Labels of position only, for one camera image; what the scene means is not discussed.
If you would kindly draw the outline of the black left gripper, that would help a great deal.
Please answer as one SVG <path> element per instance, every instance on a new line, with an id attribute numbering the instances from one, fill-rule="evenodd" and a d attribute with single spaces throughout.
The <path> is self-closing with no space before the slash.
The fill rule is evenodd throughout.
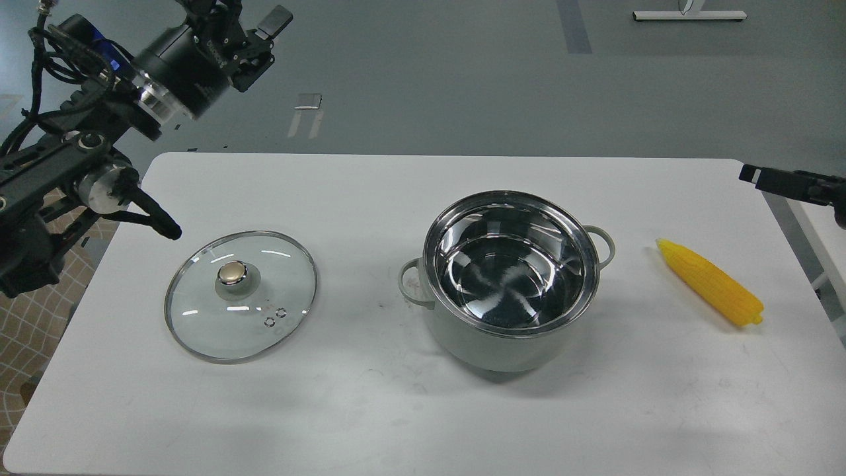
<path id="1" fill-rule="evenodd" d="M 186 24 L 166 29 L 132 65 L 193 118 L 205 114 L 225 91 L 247 91 L 275 62 L 275 39 L 293 20 L 293 13 L 277 5 L 244 38 L 241 1 L 177 3 Z"/>

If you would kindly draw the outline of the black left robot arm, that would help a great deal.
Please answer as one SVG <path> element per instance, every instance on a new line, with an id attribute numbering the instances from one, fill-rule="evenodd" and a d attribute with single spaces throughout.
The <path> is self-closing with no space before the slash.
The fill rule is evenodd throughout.
<path id="1" fill-rule="evenodd" d="M 48 24 L 55 2 L 39 3 L 28 32 L 31 106 L 2 144 L 4 296 L 59 283 L 64 257 L 98 219 L 180 238 L 117 141 L 132 129 L 158 139 L 173 116 L 197 120 L 227 89 L 247 91 L 293 20 L 278 5 L 245 30 L 239 1 L 180 6 L 180 25 L 131 54 L 81 15 Z"/>

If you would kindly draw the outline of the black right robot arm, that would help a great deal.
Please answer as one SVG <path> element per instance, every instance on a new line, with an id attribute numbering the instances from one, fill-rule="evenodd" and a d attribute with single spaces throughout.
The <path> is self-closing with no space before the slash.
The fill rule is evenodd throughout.
<path id="1" fill-rule="evenodd" d="M 845 178 L 841 176 L 742 165 L 738 180 L 782 198 L 832 207 L 836 224 L 845 229 Z"/>

